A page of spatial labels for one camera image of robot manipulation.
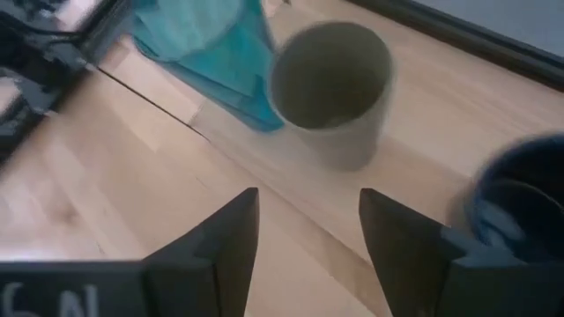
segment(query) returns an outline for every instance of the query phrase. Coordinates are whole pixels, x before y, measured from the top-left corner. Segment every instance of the blue cloth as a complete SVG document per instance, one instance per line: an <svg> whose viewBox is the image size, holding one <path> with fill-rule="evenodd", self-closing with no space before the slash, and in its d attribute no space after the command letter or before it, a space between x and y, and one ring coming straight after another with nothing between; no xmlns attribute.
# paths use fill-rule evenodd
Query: blue cloth
<svg viewBox="0 0 564 317"><path fill-rule="evenodd" d="M283 126L264 92L273 46L260 0L133 3L133 38L144 55L252 129Z"/></svg>

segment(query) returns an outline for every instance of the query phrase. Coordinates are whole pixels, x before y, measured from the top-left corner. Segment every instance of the wooden floor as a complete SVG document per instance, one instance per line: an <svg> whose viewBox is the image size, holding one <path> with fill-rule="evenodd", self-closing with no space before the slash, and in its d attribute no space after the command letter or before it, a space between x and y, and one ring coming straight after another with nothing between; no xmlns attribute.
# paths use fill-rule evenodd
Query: wooden floor
<svg viewBox="0 0 564 317"><path fill-rule="evenodd" d="M457 198L494 153L564 127L562 93L373 13L338 0L271 5L278 42L331 18L390 45L397 87L369 166L331 171L285 129L248 130L124 36L102 69L197 133L94 72L0 173L0 256L140 258L259 187L249 315L389 316L361 237L359 189L453 225Z"/></svg>

